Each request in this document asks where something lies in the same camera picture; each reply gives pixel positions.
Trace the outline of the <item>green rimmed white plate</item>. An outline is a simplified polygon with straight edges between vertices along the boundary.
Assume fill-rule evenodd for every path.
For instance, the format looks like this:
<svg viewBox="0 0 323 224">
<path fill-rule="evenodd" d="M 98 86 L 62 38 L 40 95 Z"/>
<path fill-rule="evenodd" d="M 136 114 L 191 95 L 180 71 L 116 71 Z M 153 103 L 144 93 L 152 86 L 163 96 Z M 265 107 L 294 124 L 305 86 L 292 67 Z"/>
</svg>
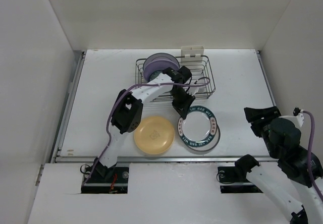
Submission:
<svg viewBox="0 0 323 224">
<path fill-rule="evenodd" d="M 177 131 L 182 142 L 190 148 L 202 151 L 218 133 L 218 123 L 214 113 L 205 106 L 195 105 L 188 110 L 185 119 L 180 117 Z"/>
</svg>

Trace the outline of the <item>yellow plastic plate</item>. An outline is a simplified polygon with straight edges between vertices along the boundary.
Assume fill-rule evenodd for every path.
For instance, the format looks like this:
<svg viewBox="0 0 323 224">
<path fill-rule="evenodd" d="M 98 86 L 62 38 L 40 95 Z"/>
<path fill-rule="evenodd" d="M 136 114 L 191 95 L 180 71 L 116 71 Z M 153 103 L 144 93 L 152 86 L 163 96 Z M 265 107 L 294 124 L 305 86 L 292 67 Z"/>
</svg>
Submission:
<svg viewBox="0 0 323 224">
<path fill-rule="evenodd" d="M 134 131 L 134 142 L 137 148 L 148 155 L 160 155 L 167 152 L 174 138 L 173 124 L 160 116 L 144 118 Z"/>
</svg>

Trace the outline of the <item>purple plastic plate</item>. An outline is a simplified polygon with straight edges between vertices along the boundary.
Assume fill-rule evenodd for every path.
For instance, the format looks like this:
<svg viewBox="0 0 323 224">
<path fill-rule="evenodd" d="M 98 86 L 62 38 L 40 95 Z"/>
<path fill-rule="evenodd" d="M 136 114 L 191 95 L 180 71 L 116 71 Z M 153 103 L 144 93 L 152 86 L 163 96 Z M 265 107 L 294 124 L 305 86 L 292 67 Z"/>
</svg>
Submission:
<svg viewBox="0 0 323 224">
<path fill-rule="evenodd" d="M 173 61 L 170 60 L 155 60 L 152 61 L 149 65 L 147 65 L 144 69 L 143 69 L 143 77 L 146 81 L 150 81 L 150 76 L 158 70 L 164 70 L 166 68 L 171 68 L 173 70 L 178 70 L 179 66 L 177 63 L 174 63 Z"/>
</svg>

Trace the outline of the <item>small teal patterned plate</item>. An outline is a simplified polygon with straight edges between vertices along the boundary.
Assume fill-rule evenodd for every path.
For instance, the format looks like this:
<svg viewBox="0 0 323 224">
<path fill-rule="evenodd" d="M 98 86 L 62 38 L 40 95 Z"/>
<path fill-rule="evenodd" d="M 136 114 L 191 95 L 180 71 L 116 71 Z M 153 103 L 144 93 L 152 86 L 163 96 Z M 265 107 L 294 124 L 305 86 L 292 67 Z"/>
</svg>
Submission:
<svg viewBox="0 0 323 224">
<path fill-rule="evenodd" d="M 150 76 L 149 76 L 149 82 L 150 81 L 152 81 L 152 80 L 154 80 L 156 77 L 158 77 L 159 76 L 159 74 L 160 73 L 162 73 L 163 72 L 163 70 L 156 70 L 156 71 L 154 71 Z"/>
</svg>

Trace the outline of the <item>white plate with dark rim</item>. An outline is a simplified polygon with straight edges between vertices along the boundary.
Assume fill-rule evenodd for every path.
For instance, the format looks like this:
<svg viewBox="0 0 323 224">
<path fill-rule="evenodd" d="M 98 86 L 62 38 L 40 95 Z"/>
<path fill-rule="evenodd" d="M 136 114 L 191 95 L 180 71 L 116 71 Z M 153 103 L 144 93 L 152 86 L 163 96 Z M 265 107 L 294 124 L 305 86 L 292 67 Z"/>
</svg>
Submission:
<svg viewBox="0 0 323 224">
<path fill-rule="evenodd" d="M 155 53 L 153 55 L 150 55 L 145 61 L 144 61 L 144 64 L 143 66 L 146 67 L 148 66 L 152 61 L 156 60 L 156 59 L 163 59 L 163 60 L 169 60 L 171 61 L 173 64 L 179 66 L 179 62 L 177 60 L 176 57 L 174 57 L 173 55 L 169 54 L 169 53 L 164 53 L 164 52 L 161 52 L 161 53 Z"/>
</svg>

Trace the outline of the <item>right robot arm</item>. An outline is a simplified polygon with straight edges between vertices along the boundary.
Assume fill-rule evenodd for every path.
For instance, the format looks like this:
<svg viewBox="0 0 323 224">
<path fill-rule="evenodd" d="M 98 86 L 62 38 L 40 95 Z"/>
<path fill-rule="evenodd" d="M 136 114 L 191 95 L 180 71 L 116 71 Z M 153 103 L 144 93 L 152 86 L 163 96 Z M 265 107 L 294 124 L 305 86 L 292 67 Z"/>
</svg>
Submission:
<svg viewBox="0 0 323 224">
<path fill-rule="evenodd" d="M 277 160 L 300 200 L 289 195 L 249 154 L 235 161 L 235 177 L 258 187 L 289 223 L 322 223 L 322 165 L 312 152 L 313 114 L 296 107 L 291 116 L 282 116 L 276 106 L 246 107 L 244 113 L 253 133 L 263 139 L 270 157 Z"/>
</svg>

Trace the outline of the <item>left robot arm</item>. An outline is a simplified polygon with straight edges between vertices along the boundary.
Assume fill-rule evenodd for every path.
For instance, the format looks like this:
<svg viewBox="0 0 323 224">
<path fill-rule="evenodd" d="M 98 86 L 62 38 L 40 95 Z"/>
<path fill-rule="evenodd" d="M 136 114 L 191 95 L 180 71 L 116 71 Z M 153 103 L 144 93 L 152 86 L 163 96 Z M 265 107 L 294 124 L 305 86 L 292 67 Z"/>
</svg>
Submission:
<svg viewBox="0 0 323 224">
<path fill-rule="evenodd" d="M 92 171 L 100 181 L 107 182 L 112 178 L 118 152 L 124 142 L 123 136 L 139 126 L 145 104 L 169 92 L 174 110 L 183 119 L 187 117 L 195 100 L 195 96 L 184 90 L 191 76 L 191 71 L 185 66 L 177 71 L 166 68 L 152 81 L 119 92 L 106 124 L 108 142 L 92 166 Z"/>
</svg>

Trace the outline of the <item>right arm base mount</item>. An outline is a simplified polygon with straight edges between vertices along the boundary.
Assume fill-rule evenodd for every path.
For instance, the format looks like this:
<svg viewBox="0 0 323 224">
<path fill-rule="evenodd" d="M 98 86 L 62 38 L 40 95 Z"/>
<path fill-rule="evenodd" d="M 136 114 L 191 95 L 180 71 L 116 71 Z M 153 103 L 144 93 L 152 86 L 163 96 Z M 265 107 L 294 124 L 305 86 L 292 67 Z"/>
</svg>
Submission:
<svg viewBox="0 0 323 224">
<path fill-rule="evenodd" d="M 217 181 L 222 194 L 262 193 L 254 184 L 240 178 L 235 166 L 218 166 Z"/>
</svg>

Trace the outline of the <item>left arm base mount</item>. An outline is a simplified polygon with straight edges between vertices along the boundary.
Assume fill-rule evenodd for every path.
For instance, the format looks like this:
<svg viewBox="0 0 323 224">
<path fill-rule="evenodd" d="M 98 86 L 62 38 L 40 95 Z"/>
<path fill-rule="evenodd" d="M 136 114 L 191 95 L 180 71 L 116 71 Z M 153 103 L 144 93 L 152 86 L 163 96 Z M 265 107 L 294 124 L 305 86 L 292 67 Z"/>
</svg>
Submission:
<svg viewBox="0 0 323 224">
<path fill-rule="evenodd" d="M 129 180 L 129 164 L 117 164 L 108 174 L 108 178 L 103 178 L 97 171 L 94 171 L 90 179 L 81 186 L 82 194 L 127 194 Z"/>
</svg>

